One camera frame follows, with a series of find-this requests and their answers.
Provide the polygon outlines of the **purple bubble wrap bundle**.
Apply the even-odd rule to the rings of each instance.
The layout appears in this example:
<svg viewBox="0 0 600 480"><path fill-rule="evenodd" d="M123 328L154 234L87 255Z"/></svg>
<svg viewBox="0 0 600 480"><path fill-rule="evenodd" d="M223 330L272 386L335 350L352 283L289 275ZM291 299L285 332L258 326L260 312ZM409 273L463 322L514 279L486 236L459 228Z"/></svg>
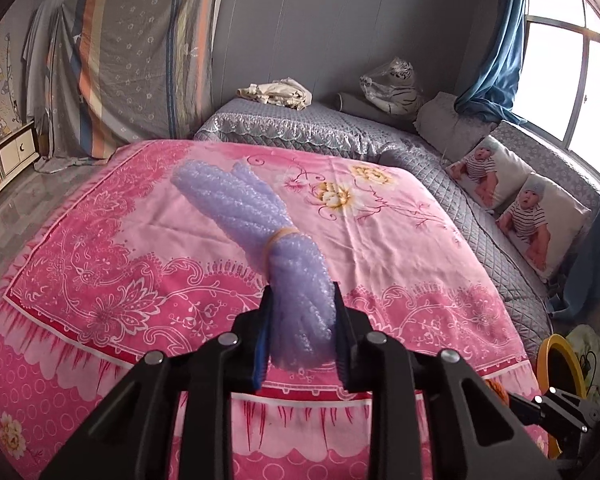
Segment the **purple bubble wrap bundle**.
<svg viewBox="0 0 600 480"><path fill-rule="evenodd" d="M294 372L336 359L335 285L325 257L273 189L242 162L225 171L189 160L172 183L271 286L272 363Z"/></svg>

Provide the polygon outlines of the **orange plastic bag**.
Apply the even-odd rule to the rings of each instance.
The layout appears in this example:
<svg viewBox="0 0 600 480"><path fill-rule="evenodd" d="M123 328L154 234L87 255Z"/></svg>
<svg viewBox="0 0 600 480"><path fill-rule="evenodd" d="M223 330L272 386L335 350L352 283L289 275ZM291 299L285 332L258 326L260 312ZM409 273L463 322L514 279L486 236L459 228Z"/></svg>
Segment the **orange plastic bag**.
<svg viewBox="0 0 600 480"><path fill-rule="evenodd" d="M485 379L484 383L505 406L509 406L509 394L502 384L493 379Z"/></svg>

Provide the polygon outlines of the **yellow rim trash bin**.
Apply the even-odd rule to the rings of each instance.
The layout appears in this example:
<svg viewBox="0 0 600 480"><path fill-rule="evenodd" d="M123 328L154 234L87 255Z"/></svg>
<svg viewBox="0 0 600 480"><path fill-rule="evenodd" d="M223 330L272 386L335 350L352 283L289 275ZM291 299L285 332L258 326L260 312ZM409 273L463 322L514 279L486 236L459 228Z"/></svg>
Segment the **yellow rim trash bin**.
<svg viewBox="0 0 600 480"><path fill-rule="evenodd" d="M542 394L548 388L555 387L585 399L585 385L578 359L563 336L554 334L542 342L536 359L536 378ZM587 435L549 434L550 458L575 462L582 439Z"/></svg>

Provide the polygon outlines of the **green white cloth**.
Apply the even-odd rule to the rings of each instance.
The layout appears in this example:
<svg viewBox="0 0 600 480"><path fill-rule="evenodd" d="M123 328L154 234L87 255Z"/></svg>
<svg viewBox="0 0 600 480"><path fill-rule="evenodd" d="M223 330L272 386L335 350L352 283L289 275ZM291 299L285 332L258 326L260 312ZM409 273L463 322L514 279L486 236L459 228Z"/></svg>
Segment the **green white cloth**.
<svg viewBox="0 0 600 480"><path fill-rule="evenodd" d="M578 359L586 398L600 405L600 335L591 326L580 324L567 335L567 341Z"/></svg>

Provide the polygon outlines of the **blue right curtain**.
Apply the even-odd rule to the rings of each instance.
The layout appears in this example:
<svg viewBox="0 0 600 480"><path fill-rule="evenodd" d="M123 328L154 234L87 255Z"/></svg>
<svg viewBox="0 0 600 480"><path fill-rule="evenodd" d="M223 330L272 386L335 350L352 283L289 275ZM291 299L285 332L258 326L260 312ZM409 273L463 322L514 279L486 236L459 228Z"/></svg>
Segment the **blue right curtain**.
<svg viewBox="0 0 600 480"><path fill-rule="evenodd" d="M561 295L547 303L553 320L573 320L600 300L600 208L580 244Z"/></svg>

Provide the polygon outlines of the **blue curtain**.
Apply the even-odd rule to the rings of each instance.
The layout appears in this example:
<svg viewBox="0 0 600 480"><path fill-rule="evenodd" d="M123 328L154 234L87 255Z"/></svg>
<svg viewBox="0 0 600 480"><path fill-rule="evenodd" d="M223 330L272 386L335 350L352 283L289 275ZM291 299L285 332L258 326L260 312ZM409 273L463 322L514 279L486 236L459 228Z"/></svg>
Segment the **blue curtain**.
<svg viewBox="0 0 600 480"><path fill-rule="evenodd" d="M457 114L477 117L484 122L524 123L513 112L518 91L522 59L526 2L498 0L498 12L490 47L474 82L456 98Z"/></svg>
<svg viewBox="0 0 600 480"><path fill-rule="evenodd" d="M600 300L600 208L580 244L561 295L547 303L553 320L573 320Z"/></svg>

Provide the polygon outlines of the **right baby print pillow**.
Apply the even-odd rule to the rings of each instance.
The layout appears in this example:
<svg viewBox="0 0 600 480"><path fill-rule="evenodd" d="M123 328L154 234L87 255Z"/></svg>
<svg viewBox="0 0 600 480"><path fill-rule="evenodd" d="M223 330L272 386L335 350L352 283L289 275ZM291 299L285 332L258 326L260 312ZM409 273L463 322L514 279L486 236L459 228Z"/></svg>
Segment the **right baby print pillow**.
<svg viewBox="0 0 600 480"><path fill-rule="evenodd" d="M496 224L539 278L547 282L590 214L588 207L552 180L529 174Z"/></svg>

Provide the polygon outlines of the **baby print pillow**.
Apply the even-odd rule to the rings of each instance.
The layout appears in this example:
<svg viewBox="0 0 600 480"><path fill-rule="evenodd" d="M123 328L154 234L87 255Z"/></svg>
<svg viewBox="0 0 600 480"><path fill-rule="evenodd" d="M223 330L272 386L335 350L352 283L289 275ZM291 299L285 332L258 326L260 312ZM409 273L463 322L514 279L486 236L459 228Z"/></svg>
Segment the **baby print pillow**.
<svg viewBox="0 0 600 480"><path fill-rule="evenodd" d="M552 180L529 174L496 224L539 278L547 282L590 214L588 207Z"/></svg>
<svg viewBox="0 0 600 480"><path fill-rule="evenodd" d="M493 136L486 136L445 171L481 207L494 210L518 193L532 168Z"/></svg>

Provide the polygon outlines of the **grey quilted sofa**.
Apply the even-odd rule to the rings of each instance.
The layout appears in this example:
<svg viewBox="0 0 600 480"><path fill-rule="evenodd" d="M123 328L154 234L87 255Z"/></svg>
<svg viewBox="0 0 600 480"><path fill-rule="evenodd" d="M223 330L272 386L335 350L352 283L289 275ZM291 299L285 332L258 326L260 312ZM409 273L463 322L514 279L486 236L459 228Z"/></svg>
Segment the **grey quilted sofa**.
<svg viewBox="0 0 600 480"><path fill-rule="evenodd" d="M417 134L320 103L292 110L235 98L212 114L192 138L334 155L410 172L450 216L486 268L531 361L536 360L541 342L553 333L545 310L550 289L498 229L495 219L445 173L440 154Z"/></svg>

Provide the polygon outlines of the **grey cushion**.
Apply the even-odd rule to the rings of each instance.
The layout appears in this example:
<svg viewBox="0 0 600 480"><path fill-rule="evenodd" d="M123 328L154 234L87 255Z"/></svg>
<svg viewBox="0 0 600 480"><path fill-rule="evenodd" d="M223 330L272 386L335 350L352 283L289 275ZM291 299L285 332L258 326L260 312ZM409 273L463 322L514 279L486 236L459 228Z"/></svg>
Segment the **grey cushion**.
<svg viewBox="0 0 600 480"><path fill-rule="evenodd" d="M460 160L498 125L457 114L455 100L456 96L439 92L418 110L414 122L418 134L450 162Z"/></svg>

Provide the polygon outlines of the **white tv cabinet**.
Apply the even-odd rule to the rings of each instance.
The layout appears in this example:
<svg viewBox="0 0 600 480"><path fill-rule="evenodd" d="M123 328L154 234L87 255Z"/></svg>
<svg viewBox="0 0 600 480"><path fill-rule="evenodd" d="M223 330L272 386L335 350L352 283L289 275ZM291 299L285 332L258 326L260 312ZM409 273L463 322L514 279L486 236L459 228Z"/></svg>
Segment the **white tv cabinet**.
<svg viewBox="0 0 600 480"><path fill-rule="evenodd" d="M40 158L34 122L28 122L0 141L0 193Z"/></svg>

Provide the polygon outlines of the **blue left curtain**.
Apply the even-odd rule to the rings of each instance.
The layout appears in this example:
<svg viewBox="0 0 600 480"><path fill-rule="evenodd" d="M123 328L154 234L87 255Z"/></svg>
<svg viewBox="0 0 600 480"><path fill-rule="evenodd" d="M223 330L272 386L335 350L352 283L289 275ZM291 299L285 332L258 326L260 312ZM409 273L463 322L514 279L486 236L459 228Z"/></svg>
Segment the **blue left curtain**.
<svg viewBox="0 0 600 480"><path fill-rule="evenodd" d="M490 47L474 82L456 98L457 114L477 117L484 122L524 123L513 112L518 91L522 59L526 2L498 0L498 12Z"/></svg>

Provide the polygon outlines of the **striped grey wardrobe cover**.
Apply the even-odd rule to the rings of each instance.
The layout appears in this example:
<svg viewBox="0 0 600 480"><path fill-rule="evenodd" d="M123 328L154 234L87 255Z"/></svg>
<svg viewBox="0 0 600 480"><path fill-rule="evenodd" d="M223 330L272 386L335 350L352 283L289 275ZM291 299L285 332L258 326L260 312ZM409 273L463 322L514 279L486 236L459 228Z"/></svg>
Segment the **striped grey wardrobe cover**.
<svg viewBox="0 0 600 480"><path fill-rule="evenodd" d="M55 12L45 110L50 156L99 160L186 139L211 114L215 0L65 0Z"/></svg>

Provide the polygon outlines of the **white tiger plush toy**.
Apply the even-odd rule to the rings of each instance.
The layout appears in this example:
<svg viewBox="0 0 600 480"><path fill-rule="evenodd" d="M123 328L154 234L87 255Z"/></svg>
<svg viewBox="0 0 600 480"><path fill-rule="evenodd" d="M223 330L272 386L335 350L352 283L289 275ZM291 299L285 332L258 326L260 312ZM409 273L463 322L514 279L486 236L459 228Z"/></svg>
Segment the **white tiger plush toy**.
<svg viewBox="0 0 600 480"><path fill-rule="evenodd" d="M425 103L413 65L397 56L360 77L368 102L393 116L413 120Z"/></svg>

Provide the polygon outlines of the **grey hanging garment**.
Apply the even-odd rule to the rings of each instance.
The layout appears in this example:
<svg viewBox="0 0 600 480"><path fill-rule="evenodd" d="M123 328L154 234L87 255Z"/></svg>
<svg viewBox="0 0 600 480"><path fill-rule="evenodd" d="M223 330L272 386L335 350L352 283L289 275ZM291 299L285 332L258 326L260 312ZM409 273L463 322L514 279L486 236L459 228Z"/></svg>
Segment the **grey hanging garment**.
<svg viewBox="0 0 600 480"><path fill-rule="evenodd" d="M45 77L57 14L65 0L44 0L36 9L24 42L23 94L26 122L39 127L45 117Z"/></svg>

